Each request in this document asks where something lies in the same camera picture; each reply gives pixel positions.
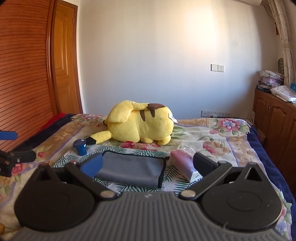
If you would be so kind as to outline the purple and grey towel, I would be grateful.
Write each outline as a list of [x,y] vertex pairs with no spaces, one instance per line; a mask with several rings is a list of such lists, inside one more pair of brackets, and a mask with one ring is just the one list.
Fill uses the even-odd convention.
[[169,158],[154,151],[135,154],[106,151],[102,159],[103,166],[95,175],[97,178],[125,185],[161,188]]

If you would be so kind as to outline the dark blue bed cover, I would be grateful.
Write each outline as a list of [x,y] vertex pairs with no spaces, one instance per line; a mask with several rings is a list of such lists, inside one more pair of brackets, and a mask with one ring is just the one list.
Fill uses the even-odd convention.
[[285,200],[292,204],[291,213],[292,217],[295,217],[295,199],[290,191],[290,188],[288,187],[288,184],[283,175],[276,168],[276,166],[266,153],[265,149],[260,144],[258,139],[258,132],[253,126],[250,127],[250,133],[247,134],[247,140],[250,143],[251,147],[257,153],[260,161],[263,163],[269,179],[272,181],[273,184],[276,185],[278,189],[283,192]]

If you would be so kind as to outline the wooden slatted wardrobe door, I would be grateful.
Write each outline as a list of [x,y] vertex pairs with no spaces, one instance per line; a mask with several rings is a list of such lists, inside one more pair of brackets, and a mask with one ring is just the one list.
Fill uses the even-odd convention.
[[57,114],[51,33],[55,1],[5,1],[1,5],[1,141],[10,151]]

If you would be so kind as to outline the red cloth at bedside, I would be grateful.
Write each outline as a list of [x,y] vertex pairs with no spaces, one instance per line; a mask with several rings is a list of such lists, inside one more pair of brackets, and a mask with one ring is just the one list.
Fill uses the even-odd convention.
[[41,127],[41,129],[39,130],[39,132],[47,129],[49,126],[51,126],[53,123],[55,123],[56,121],[58,121],[61,118],[63,118],[65,115],[66,115],[65,113],[59,113],[59,114],[53,116],[45,125],[43,125]]

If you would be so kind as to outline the blue cylindrical container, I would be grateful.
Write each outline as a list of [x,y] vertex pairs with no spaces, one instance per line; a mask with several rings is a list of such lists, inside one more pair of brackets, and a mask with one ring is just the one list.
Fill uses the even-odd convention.
[[87,154],[85,139],[80,138],[80,139],[75,140],[73,142],[73,147],[79,156],[84,156]]

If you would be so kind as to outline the floral bed blanket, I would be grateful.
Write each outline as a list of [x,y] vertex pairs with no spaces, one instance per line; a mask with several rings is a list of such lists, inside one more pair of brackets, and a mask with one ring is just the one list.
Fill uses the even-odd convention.
[[[11,177],[1,178],[1,238],[3,240],[11,239],[21,228],[13,206],[18,194],[37,166],[49,164],[53,167],[64,154],[74,148],[75,140],[105,130],[103,119],[103,116],[95,114],[69,114],[18,146],[19,151],[34,150],[37,157],[32,163],[17,164]],[[167,152],[169,155],[173,150],[188,149],[193,153],[200,152],[215,162],[227,161],[236,167],[256,162],[267,174],[263,163],[247,140],[250,127],[241,119],[180,120],[174,126],[170,142],[165,146],[159,146],[156,143],[122,143],[113,139],[99,145],[155,150]],[[287,202],[283,192],[275,184],[273,185],[284,204],[275,229],[287,240],[295,240],[295,217],[292,217],[291,213],[292,204]]]

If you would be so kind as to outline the pink tissue pack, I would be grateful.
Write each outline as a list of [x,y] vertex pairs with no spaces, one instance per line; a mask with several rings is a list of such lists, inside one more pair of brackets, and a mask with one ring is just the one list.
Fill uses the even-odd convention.
[[193,152],[188,149],[177,149],[170,152],[170,162],[189,182],[195,182],[203,178],[193,165]]

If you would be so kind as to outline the wooden sideboard cabinet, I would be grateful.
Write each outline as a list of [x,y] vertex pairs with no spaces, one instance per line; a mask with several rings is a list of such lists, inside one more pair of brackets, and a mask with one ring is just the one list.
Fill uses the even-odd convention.
[[295,188],[295,106],[255,90],[254,124],[266,136],[263,145],[290,189]]

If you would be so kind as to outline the yellow Pikachu plush toy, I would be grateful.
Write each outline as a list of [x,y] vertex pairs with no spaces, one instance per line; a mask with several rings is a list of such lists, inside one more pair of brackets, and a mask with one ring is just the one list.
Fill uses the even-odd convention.
[[120,142],[157,142],[164,146],[170,142],[177,122],[163,104],[124,100],[115,105],[103,121],[107,130],[89,136],[86,144],[97,145],[113,138]]

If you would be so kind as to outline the white folded cloth bundle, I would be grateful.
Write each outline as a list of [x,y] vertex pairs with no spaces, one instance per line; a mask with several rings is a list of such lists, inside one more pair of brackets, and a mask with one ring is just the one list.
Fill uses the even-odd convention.
[[295,93],[286,85],[272,88],[271,93],[285,102],[296,103]]

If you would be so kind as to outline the stack of folded linens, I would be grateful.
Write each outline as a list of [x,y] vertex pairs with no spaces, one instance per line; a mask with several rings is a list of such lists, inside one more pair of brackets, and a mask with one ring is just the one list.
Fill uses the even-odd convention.
[[271,89],[279,87],[284,83],[284,75],[270,70],[259,71],[259,81],[256,89],[271,93]]

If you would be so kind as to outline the wooden panel door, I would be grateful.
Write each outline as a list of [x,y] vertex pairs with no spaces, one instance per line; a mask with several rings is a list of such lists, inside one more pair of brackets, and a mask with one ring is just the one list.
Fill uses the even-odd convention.
[[54,89],[60,113],[82,113],[77,64],[78,6],[57,1],[53,23]]

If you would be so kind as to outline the floral curtain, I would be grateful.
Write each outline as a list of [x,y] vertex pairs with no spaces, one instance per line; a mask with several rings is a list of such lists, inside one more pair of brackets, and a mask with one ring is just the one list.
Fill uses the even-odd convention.
[[281,39],[284,63],[284,85],[295,83],[295,62],[292,54],[290,26],[283,1],[268,0]]

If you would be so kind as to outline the low wall socket row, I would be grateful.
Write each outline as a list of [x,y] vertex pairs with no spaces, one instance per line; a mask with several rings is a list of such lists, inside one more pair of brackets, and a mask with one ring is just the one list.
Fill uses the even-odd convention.
[[232,118],[231,113],[222,112],[222,111],[201,111],[202,118]]

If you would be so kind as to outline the white wall switch plate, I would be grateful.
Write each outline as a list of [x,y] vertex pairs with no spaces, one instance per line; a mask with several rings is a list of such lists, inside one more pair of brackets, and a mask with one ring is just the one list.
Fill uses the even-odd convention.
[[224,72],[224,65],[211,64],[211,71],[213,71],[213,72]]

